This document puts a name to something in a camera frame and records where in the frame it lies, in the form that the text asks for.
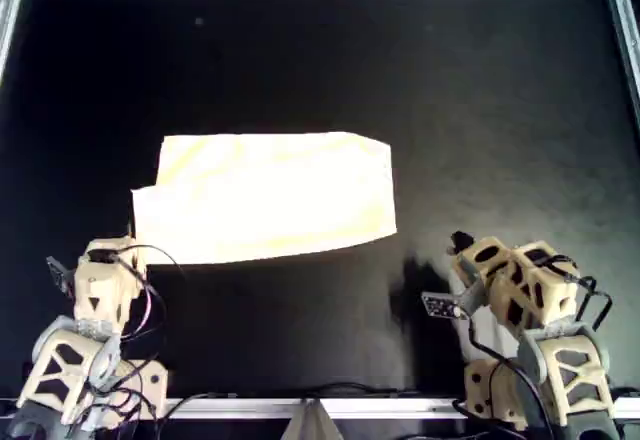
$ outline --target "fabric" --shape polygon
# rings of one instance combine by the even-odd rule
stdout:
[[[396,232],[389,145],[343,132],[166,137],[156,185],[133,201],[138,241],[186,264],[320,252]]]

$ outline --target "beige plastic link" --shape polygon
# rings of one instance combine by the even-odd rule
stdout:
[[[545,242],[512,250],[508,267],[496,275],[489,291],[489,303],[496,318],[516,338],[523,330],[545,327],[576,312],[578,285],[566,282],[547,268],[536,267],[527,256],[532,250],[543,250],[549,256],[557,254]],[[556,266],[578,275],[569,263]]]
[[[486,237],[478,240],[469,248],[463,250],[453,259],[453,268],[465,286],[469,287],[473,283],[473,278],[462,269],[463,260],[473,265],[478,271],[480,278],[489,287],[497,268],[505,264],[509,259],[509,249],[505,247],[496,237]]]
[[[56,349],[61,345],[68,347],[68,349],[79,355],[82,358],[80,364],[67,363],[61,354],[56,352]],[[61,423],[69,425],[74,420],[75,415],[79,413],[76,406],[84,390],[84,384],[89,375],[93,359],[102,346],[103,344],[100,342],[68,330],[61,329],[53,332],[44,343],[33,370],[22,388],[17,402],[18,408],[22,407],[25,401],[31,400],[61,412]],[[57,373],[45,373],[50,362],[52,362],[52,365],[57,365]],[[53,393],[37,393],[38,387],[49,380],[62,382],[68,389],[68,393],[63,400],[60,400]]]
[[[559,425],[567,425],[568,415],[586,411],[607,410],[609,416],[613,418],[613,401],[607,385],[606,372],[602,368],[600,357],[591,340],[583,335],[577,335],[543,340],[538,343],[538,346],[547,363],[548,373],[545,384],[553,392],[555,410],[552,414]],[[563,351],[586,355],[587,360],[578,366],[561,361],[558,353]],[[561,369],[570,372],[574,377],[566,385],[562,379]],[[599,398],[584,398],[570,404],[568,395],[581,385],[594,387]]]
[[[491,381],[492,402],[489,400],[489,379]],[[516,430],[527,427],[527,421],[515,391],[515,374],[497,360],[482,359],[471,362],[464,370],[464,386],[469,411],[481,418],[497,418],[514,424]]]
[[[78,259],[75,272],[76,301],[73,309],[76,320],[109,322],[114,333],[122,333],[129,321],[131,301],[140,295],[140,282],[119,263],[95,263],[87,252],[93,249],[121,249],[135,244],[131,237],[93,240],[85,254]],[[132,249],[120,255],[144,277],[146,265],[141,249]]]

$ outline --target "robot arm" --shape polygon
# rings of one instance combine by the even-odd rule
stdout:
[[[579,321],[584,308],[576,316],[578,286],[591,285],[587,301],[600,292],[580,277],[571,259],[545,242],[510,249],[494,237],[475,242],[458,233],[453,238],[453,268],[467,289],[457,296],[423,293],[427,313],[472,321],[475,310],[486,305],[519,342],[517,358],[505,360],[493,352],[466,367],[467,411],[516,430],[551,430],[555,438],[577,439],[586,431],[619,438],[607,350],[594,329]],[[610,305],[609,297],[605,312]],[[516,374],[518,366],[533,385]]]
[[[120,357],[131,302],[142,290],[149,295],[135,240],[92,241],[75,272],[55,260],[49,264],[63,291],[74,298],[74,318],[58,317],[36,341],[33,369],[8,435],[33,438],[44,430],[51,439],[84,439],[97,429],[116,428],[133,414],[155,419],[156,410],[164,409],[167,371],[155,361]],[[132,391],[138,398],[127,394]]]

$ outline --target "black table surface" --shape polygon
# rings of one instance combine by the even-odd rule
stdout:
[[[165,135],[323,131],[391,145],[398,233],[187,281],[152,270],[171,395],[333,381],[461,395],[457,337],[417,296],[447,274],[457,229],[575,258],[615,299],[612,377],[637,384],[625,88],[604,0],[23,0],[0,90],[0,385],[19,392],[37,335],[71,313],[45,256],[73,265],[125,233]]]

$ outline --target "wire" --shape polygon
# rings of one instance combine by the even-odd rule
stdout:
[[[155,245],[147,245],[147,244],[129,245],[128,247],[124,247],[124,248],[121,248],[120,250],[116,250],[116,253],[120,254],[120,253],[128,252],[129,250],[134,250],[136,248],[151,248],[153,250],[156,250],[162,253],[165,257],[171,260],[171,262],[178,268],[178,271],[180,272],[180,275],[182,276],[182,278],[184,280],[188,280],[187,274],[184,272],[184,270],[182,269],[180,264],[175,260],[175,258],[173,258],[171,255],[169,255],[160,247],[156,247]]]
[[[122,340],[127,340],[131,337],[135,337],[138,334],[138,332],[140,332],[140,330],[142,330],[142,328],[147,324],[147,321],[149,320],[149,316],[151,315],[151,293],[149,293],[149,289],[147,288],[146,284],[143,284],[143,287],[144,287],[144,292],[146,294],[145,295],[146,304],[144,308],[144,315],[142,316],[142,320],[140,320],[140,323],[138,324],[136,329],[131,333],[127,333],[126,335],[123,335],[121,337]]]
[[[142,284],[142,286],[149,293],[151,293],[151,295],[153,295],[158,300],[158,303],[160,304],[160,307],[161,307],[161,310],[162,310],[162,320],[161,320],[161,323],[158,326],[156,326],[154,330],[157,330],[160,327],[164,327],[166,325],[167,316],[168,316],[167,315],[167,305],[164,302],[164,299],[160,296],[160,294],[155,289],[155,287],[153,285],[151,285],[149,282],[147,282],[145,280],[145,278],[140,274],[140,272],[138,272],[135,268],[133,268],[127,262],[122,260],[118,255],[115,255],[114,260],[117,261],[118,263],[120,263],[120,265],[122,265],[123,267],[125,267]],[[136,335],[132,335],[131,337],[128,338],[128,340],[131,341],[131,340],[134,340],[136,338],[139,338],[139,337],[137,337]],[[146,367],[152,361],[154,361],[156,358],[158,358],[160,356],[160,351],[162,350],[162,347],[164,347],[164,345],[166,344],[166,341],[167,341],[167,338],[166,338],[166,333],[165,333],[165,335],[163,335],[163,337],[162,337],[162,345],[160,346],[160,348],[153,355],[151,355],[149,358],[147,358],[144,362],[142,362],[140,365],[135,367],[127,375],[125,375],[124,377],[120,378],[120,380],[118,380],[116,382],[116,384],[114,385],[114,388],[118,388],[118,387],[122,386],[127,380],[132,378],[134,375],[139,374],[140,371],[144,367]]]
[[[398,440],[477,440],[478,438],[484,437],[488,434],[489,432],[480,432],[462,437],[433,437],[431,435],[414,434],[405,435],[404,437],[400,437]]]
[[[489,407],[491,408],[491,416],[493,417],[493,376],[498,371],[498,369],[502,366],[501,363],[498,363],[493,370],[491,370],[491,375],[489,375]]]
[[[492,430],[500,430],[501,432],[507,433],[513,437],[516,437],[520,440],[527,440],[527,437],[522,435],[521,433],[516,432],[515,430],[509,427],[509,424],[503,422],[502,420],[498,420],[495,418],[482,418],[477,416],[475,413],[471,413],[469,410],[462,406],[462,400],[456,399],[452,402],[453,408],[458,412],[467,417],[469,420],[473,420],[478,422],[481,425],[485,425]]]
[[[413,389],[395,389],[395,388],[378,388],[373,387],[371,385],[365,385],[363,383],[358,382],[334,382],[327,383],[325,385],[318,385],[310,388],[302,388],[302,389],[290,389],[290,390],[272,390],[272,391],[263,391],[256,392],[251,394],[252,398],[256,397],[299,397],[299,398],[321,398],[323,394],[327,392],[334,391],[336,389],[351,389],[357,390],[360,392],[364,392],[365,396],[377,396],[384,395],[387,397],[394,396],[413,396],[413,395],[423,395],[422,392]],[[171,419],[171,416],[176,413],[180,408],[182,408],[186,403],[196,400],[199,398],[230,398],[230,397],[239,397],[237,394],[229,394],[229,393],[221,393],[221,392],[206,392],[206,393],[198,393],[196,395],[192,395],[190,397],[183,398],[178,403],[176,403],[171,409],[165,413],[165,415],[158,420],[158,429],[156,431],[155,440],[160,440],[160,436],[162,435],[162,431],[165,425]]]
[[[217,394],[215,394],[215,393],[199,393],[199,394],[191,395],[190,397],[183,398],[182,400],[180,400],[173,407],[171,407],[167,411],[167,413],[165,413],[165,415],[162,418],[162,420],[160,420],[160,422],[158,424],[158,428],[156,429],[156,432],[155,432],[155,440],[160,440],[160,435],[162,435],[162,430],[164,429],[164,426],[169,422],[169,418],[171,417],[171,415],[176,413],[186,403],[188,403],[188,402],[190,402],[192,400],[196,400],[198,398],[215,398],[216,395]]]
[[[587,305],[589,304],[589,301],[591,300],[591,297],[604,297],[607,299],[607,303],[604,305],[604,307],[602,307],[602,309],[600,310],[600,313],[598,314],[596,319],[593,321],[593,324],[591,326],[591,328],[593,328],[594,331],[598,330],[598,328],[600,328],[600,325],[602,324],[604,319],[607,318],[607,315],[609,315],[611,308],[613,308],[613,298],[611,298],[611,295],[609,295],[606,292],[596,290],[596,285],[598,282],[592,276],[576,277],[575,275],[570,274],[566,270],[562,270],[561,268],[558,268],[555,265],[556,263],[570,263],[571,265],[573,265],[574,268],[576,269],[578,268],[578,265],[576,264],[576,262],[574,262],[570,257],[566,255],[552,255],[550,257],[542,258],[534,262],[536,266],[541,268],[548,268],[556,275],[559,275],[562,278],[564,278],[565,281],[568,281],[571,283],[577,283],[587,291],[587,294],[584,300],[582,301],[580,308],[578,309],[578,313],[576,315],[577,321],[580,321],[580,319],[582,319],[582,316],[584,315],[584,312],[587,308]]]
[[[487,347],[486,345],[481,344],[480,342],[478,342],[476,340],[476,326],[475,326],[475,323],[473,321],[473,318],[471,318],[470,315],[468,315],[468,317],[469,317],[469,341],[471,342],[471,345],[476,347],[481,352],[484,352],[487,355],[489,355],[490,357],[498,360],[502,365],[506,366],[511,371],[513,371],[516,375],[518,375],[518,377],[520,377],[520,379],[527,385],[527,387],[531,391],[531,394],[533,395],[533,399],[535,400],[535,402],[536,402],[536,404],[538,406],[538,410],[540,411],[540,414],[542,415],[542,421],[544,423],[545,430],[547,431],[547,433],[549,435],[549,438],[552,439],[552,440],[555,439],[555,434],[553,432],[553,427],[551,426],[551,420],[549,419],[549,415],[547,414],[547,410],[544,408],[544,404],[542,403],[542,398],[540,398],[540,393],[538,392],[537,387],[534,385],[534,383],[531,381],[531,379],[525,373],[525,371],[522,370],[522,368],[520,368],[518,365],[516,365],[515,363],[513,363],[511,360],[509,360],[508,358],[504,357],[503,355],[499,354],[495,350]]]

